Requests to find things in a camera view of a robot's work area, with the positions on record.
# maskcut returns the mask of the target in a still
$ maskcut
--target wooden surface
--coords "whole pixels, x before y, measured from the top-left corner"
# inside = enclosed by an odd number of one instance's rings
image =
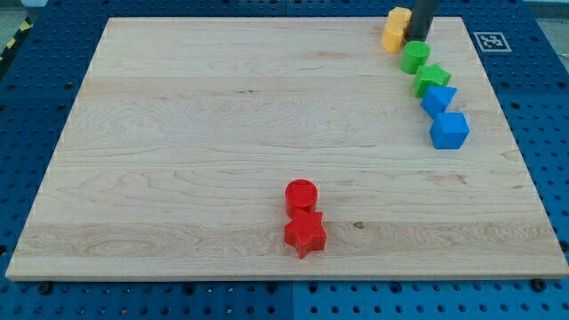
[[[568,267],[460,19],[428,43],[461,150],[382,18],[110,19],[12,280],[506,279]],[[286,184],[319,187],[325,252],[283,243]]]

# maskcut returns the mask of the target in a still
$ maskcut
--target green cylinder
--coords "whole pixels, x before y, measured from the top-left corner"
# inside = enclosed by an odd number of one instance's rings
[[[430,49],[422,41],[411,41],[405,45],[405,52],[399,67],[410,75],[417,73],[417,68],[424,65],[429,58]]]

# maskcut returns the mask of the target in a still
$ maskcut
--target blue cube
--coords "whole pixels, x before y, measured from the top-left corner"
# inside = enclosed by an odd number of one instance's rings
[[[425,92],[421,106],[430,117],[435,118],[438,113],[445,112],[446,107],[451,104],[454,94],[456,94],[456,88],[431,85]]]
[[[437,114],[429,132],[435,148],[459,149],[470,129],[461,112],[449,112]]]

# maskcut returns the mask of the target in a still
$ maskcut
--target yellow black caution tape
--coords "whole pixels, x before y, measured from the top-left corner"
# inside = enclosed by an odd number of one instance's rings
[[[0,79],[4,76],[8,67],[12,63],[12,60],[16,56],[16,52],[21,48],[21,45],[24,43],[24,39],[28,36],[29,32],[32,28],[32,21],[30,18],[24,19],[24,22],[21,23],[20,27],[16,31],[16,34],[12,37],[6,47],[0,54]]]

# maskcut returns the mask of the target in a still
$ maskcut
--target green block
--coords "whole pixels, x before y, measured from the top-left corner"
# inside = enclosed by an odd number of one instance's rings
[[[405,45],[405,51],[399,67],[410,75],[417,73],[417,68],[424,65],[429,58],[430,49],[422,41],[411,41]]]
[[[432,66],[420,66],[413,81],[415,98],[422,98],[430,85],[446,86],[451,80],[451,74],[444,71],[438,63]]]

